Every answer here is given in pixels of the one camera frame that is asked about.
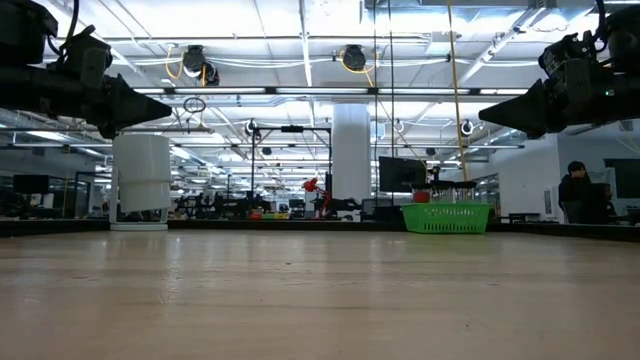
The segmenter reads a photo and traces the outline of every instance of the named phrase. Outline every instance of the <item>vertical pole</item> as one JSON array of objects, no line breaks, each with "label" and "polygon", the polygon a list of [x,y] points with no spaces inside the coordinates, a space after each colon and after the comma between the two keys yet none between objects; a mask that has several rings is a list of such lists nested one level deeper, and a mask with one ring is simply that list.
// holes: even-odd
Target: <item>vertical pole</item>
[{"label": "vertical pole", "polygon": [[231,196],[231,174],[227,175],[227,204],[229,203],[229,196]]},{"label": "vertical pole", "polygon": [[333,167],[333,135],[331,129],[327,129],[327,132],[329,133],[329,174],[331,174],[331,188],[327,186],[328,184],[325,184],[325,186],[327,191],[333,194],[333,172],[331,171]]},{"label": "vertical pole", "polygon": [[[72,213],[72,217],[76,216],[76,206],[78,205],[78,172],[76,171],[76,176],[75,176],[75,182],[73,184],[73,213]],[[64,212],[66,211],[66,209],[62,209],[62,213],[63,213],[63,218],[64,218]]]},{"label": "vertical pole", "polygon": [[251,199],[248,199],[250,204],[253,204],[253,189],[256,176],[256,131],[256,125],[254,123],[253,131],[251,132]]}]

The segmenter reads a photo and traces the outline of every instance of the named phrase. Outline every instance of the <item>table surface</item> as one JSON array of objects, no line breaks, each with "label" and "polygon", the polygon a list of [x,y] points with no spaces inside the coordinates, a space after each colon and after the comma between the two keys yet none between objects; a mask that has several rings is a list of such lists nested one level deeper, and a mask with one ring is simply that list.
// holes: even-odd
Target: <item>table surface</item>
[{"label": "table surface", "polygon": [[640,246],[527,234],[0,240],[1,359],[637,359]]}]

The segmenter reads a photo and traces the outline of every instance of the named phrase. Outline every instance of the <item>white cylinder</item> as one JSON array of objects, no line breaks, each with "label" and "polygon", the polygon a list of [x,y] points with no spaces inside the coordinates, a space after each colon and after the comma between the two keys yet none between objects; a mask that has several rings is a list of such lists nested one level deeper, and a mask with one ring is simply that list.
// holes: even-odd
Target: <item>white cylinder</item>
[{"label": "white cylinder", "polygon": [[171,206],[169,139],[158,135],[121,135],[113,140],[122,212]]}]

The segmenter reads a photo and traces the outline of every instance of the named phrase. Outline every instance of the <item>pole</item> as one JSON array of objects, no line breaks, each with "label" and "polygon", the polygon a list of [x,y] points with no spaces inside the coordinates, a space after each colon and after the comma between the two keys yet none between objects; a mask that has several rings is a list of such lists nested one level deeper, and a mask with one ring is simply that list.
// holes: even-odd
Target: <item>pole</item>
[{"label": "pole", "polygon": [[253,187],[255,186],[254,181],[256,176],[256,131],[254,124],[254,129],[251,132],[251,199],[249,200],[251,204],[253,204]]}]

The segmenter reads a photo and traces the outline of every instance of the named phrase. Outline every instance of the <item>black screen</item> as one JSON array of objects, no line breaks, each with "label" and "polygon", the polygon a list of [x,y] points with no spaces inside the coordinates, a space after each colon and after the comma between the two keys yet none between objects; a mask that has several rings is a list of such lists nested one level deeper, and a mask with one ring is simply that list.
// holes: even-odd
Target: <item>black screen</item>
[{"label": "black screen", "polygon": [[411,192],[412,184],[424,184],[427,169],[420,160],[390,158],[381,156],[380,191]]},{"label": "black screen", "polygon": [[616,195],[619,199],[640,198],[640,160],[606,159],[605,166],[616,171]]},{"label": "black screen", "polygon": [[289,208],[305,207],[305,202],[302,199],[289,199]]},{"label": "black screen", "polygon": [[13,192],[18,194],[48,194],[49,175],[13,175]]}]

